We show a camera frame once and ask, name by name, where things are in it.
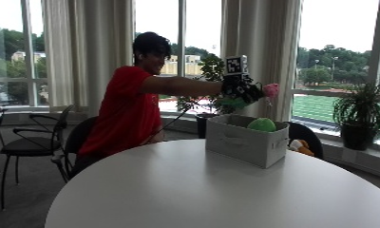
pink toy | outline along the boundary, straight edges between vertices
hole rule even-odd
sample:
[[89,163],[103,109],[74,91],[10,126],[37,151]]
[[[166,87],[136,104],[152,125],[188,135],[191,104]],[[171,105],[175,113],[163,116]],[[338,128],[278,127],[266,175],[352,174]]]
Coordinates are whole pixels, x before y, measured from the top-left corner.
[[264,94],[266,94],[266,101],[267,104],[271,105],[275,97],[279,95],[279,84],[268,84],[264,86]]

dark hair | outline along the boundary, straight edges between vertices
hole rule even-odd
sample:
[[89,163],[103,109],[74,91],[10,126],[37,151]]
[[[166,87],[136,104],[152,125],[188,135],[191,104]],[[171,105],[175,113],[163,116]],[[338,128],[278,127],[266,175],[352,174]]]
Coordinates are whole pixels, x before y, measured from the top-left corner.
[[[134,52],[139,52],[143,55],[148,53],[163,54],[167,59],[171,57],[170,41],[163,36],[152,31],[142,33],[135,43],[132,44]],[[135,63],[139,62],[139,57],[135,55]]]

pink object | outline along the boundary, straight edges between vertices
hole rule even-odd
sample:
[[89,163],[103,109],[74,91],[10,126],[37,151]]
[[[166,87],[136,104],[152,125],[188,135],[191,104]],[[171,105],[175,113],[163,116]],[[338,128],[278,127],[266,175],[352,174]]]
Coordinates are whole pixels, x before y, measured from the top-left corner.
[[279,95],[279,84],[268,84],[264,86],[264,94],[268,98],[275,98]]

green ball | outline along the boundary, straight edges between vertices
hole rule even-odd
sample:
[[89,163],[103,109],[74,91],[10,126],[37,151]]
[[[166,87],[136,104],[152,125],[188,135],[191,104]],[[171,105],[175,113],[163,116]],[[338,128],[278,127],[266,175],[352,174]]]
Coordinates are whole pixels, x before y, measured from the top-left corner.
[[270,118],[259,118],[251,122],[247,128],[252,130],[274,132],[276,131],[276,124]]

red shirt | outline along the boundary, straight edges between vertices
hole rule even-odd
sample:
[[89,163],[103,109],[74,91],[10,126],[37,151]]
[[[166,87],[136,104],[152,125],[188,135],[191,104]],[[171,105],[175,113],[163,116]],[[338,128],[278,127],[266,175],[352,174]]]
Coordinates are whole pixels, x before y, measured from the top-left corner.
[[78,153],[109,157],[136,147],[162,125],[159,96],[139,93],[147,77],[140,67],[123,66],[114,72],[102,102],[99,117]]

